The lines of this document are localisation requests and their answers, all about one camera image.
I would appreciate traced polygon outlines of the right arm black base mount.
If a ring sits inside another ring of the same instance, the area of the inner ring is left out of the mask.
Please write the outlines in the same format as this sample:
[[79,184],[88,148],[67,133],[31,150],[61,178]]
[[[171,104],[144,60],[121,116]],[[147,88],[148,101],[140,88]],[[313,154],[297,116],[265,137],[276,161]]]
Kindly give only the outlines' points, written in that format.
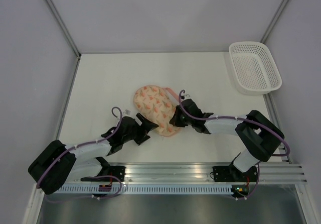
[[213,166],[215,182],[239,182],[242,181],[242,174],[234,166]]

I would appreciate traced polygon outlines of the floral mesh laundry bag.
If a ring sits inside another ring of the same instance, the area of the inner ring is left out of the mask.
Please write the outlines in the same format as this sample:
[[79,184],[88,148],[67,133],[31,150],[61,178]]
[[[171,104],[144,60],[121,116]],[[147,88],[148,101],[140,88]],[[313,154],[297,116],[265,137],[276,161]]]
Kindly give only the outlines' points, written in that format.
[[171,137],[180,130],[170,124],[178,105],[178,98],[171,88],[147,85],[136,91],[133,102],[146,119],[158,125],[155,131],[159,135]]

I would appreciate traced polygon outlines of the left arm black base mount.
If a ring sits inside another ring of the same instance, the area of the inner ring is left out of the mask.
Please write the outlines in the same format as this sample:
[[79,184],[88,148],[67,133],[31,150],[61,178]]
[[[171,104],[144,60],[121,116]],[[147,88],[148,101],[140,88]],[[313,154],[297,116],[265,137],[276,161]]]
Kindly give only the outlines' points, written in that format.
[[125,177],[125,166],[110,166],[108,168],[103,168],[98,176],[114,176],[117,177],[120,181],[124,180]]

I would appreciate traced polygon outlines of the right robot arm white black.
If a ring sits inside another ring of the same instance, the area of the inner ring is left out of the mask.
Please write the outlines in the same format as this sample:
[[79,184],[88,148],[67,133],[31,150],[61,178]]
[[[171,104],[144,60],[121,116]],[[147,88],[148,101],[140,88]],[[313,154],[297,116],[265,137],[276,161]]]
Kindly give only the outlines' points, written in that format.
[[218,116],[202,112],[191,99],[180,102],[170,124],[179,128],[192,126],[201,134],[239,137],[245,150],[228,166],[229,176],[234,181],[245,178],[247,171],[256,164],[267,162],[284,142],[284,134],[257,110],[240,117]]

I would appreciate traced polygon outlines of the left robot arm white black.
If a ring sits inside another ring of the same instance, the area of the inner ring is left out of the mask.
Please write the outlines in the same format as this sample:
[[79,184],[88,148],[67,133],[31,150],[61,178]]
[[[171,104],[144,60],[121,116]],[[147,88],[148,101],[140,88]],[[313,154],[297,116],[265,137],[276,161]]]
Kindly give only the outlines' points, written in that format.
[[116,174],[105,157],[120,151],[127,142],[141,145],[156,128],[158,124],[137,114],[135,118],[122,117],[95,141],[67,145],[54,140],[31,163],[28,173],[45,194],[53,194],[65,183],[76,180],[111,181]]

